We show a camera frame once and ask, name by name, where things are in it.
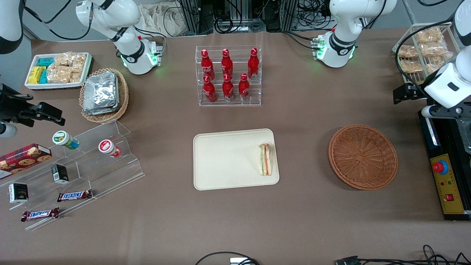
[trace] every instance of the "small black box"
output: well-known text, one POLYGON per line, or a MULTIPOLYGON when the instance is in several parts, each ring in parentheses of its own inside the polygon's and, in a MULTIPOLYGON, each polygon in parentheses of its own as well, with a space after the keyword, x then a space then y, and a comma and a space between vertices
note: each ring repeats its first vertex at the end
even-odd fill
POLYGON ((23 183, 12 183, 8 186, 10 203, 26 202, 28 200, 28 186, 23 183))
POLYGON ((69 183, 69 176, 67 175, 67 168, 65 166, 61 166, 55 164, 51 167, 52 176, 54 177, 54 182, 59 184, 67 184, 69 183))

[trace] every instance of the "table surface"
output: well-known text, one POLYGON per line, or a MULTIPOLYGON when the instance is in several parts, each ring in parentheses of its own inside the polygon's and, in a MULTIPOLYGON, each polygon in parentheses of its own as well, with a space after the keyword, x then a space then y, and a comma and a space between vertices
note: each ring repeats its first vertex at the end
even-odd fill
MULTIPOLYGON (((405 30, 365 30, 340 69, 314 61, 281 33, 171 38, 162 66, 141 76, 124 68, 110 41, 33 41, 33 54, 86 51, 93 70, 123 73, 130 102, 120 122, 146 175, 36 231, 24 230, 3 194, 0 263, 191 265, 227 250, 264 264, 332 264, 351 255, 422 258, 423 244, 454 259, 469 250, 471 229, 443 221, 417 117, 424 103, 392 103, 403 81, 391 47, 405 30), (264 49, 262 106, 199 107, 195 46, 251 43, 264 49), (396 148, 399 170, 387 187, 355 190, 330 167, 329 140, 349 124, 378 129, 396 148), (258 128, 274 132, 278 184, 194 188, 195 135, 258 128)), ((81 116, 78 90, 22 92, 62 109, 71 134, 97 125, 81 116)), ((45 121, 20 125, 15 138, 0 140, 0 153, 31 142, 51 146, 58 129, 45 121)), ((205 264, 228 264, 228 256, 205 264)))

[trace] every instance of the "brown wicker basket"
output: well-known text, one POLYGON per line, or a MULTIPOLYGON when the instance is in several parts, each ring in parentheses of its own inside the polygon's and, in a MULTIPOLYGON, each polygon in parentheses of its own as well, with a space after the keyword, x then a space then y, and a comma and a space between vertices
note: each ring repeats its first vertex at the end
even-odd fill
MULTIPOLYGON (((100 69, 98 71, 95 71, 95 72, 91 73, 90 75, 100 75, 100 74, 102 74, 106 71, 113 72, 118 76, 119 102, 121 104, 121 107, 116 112, 104 113, 104 114, 99 114, 99 115, 95 115, 95 116, 88 115, 84 111, 82 111, 82 116, 84 116, 87 120, 89 120, 91 122, 106 123, 106 122, 114 120, 114 119, 117 120, 117 119, 121 118, 121 116, 126 111, 126 108, 128 107, 128 102, 129 102, 128 84, 126 83, 126 80, 124 80, 124 77, 122 76, 122 74, 118 70, 105 68, 105 69, 100 69)), ((85 90, 85 83, 83 83, 82 87, 80 88, 79 104, 80 104, 80 107, 82 107, 82 109, 83 109, 84 90, 85 90)))
POLYGON ((344 182, 360 190, 383 188, 398 171, 398 156, 391 142, 365 125, 350 125, 337 131, 330 140, 329 160, 344 182))

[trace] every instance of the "emergency stop button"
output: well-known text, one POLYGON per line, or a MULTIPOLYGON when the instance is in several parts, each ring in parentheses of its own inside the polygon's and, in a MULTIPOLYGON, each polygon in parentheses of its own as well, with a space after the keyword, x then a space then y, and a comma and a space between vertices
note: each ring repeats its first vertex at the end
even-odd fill
POLYGON ((434 172, 440 175, 445 175, 448 173, 448 164, 443 160, 433 163, 432 168, 434 172))

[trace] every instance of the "coca-cola bottle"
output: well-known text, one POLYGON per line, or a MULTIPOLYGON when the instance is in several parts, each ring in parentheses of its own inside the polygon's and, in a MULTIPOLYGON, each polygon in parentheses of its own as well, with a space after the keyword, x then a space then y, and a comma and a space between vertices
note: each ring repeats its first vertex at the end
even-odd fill
POLYGON ((249 69, 247 75, 250 79, 257 79, 259 77, 259 57, 258 57, 258 50, 257 48, 252 48, 250 50, 250 58, 249 58, 249 69))
POLYGON ((234 85, 229 78, 229 75, 223 75, 224 83, 222 83, 222 92, 224 93, 224 100, 232 102, 234 100, 234 85))
POLYGON ((247 81, 247 74, 243 73, 240 75, 240 82, 239 82, 239 95, 240 95, 240 100, 242 101, 248 101, 250 99, 250 94, 249 94, 249 81, 247 81))
POLYGON ((232 70, 234 69, 232 67, 232 59, 229 56, 229 50, 224 49, 222 50, 222 60, 221 60, 221 65, 222 65, 222 74, 223 75, 229 75, 230 80, 232 80, 232 70))
POLYGON ((212 66, 212 61, 208 56, 207 50, 201 50, 201 67, 203 68, 204 75, 207 75, 211 78, 211 81, 214 80, 214 67, 212 66))
POLYGON ((204 94, 209 102, 213 103, 218 100, 218 96, 216 96, 216 91, 214 90, 214 85, 211 83, 210 77, 205 75, 203 77, 204 85, 204 94))

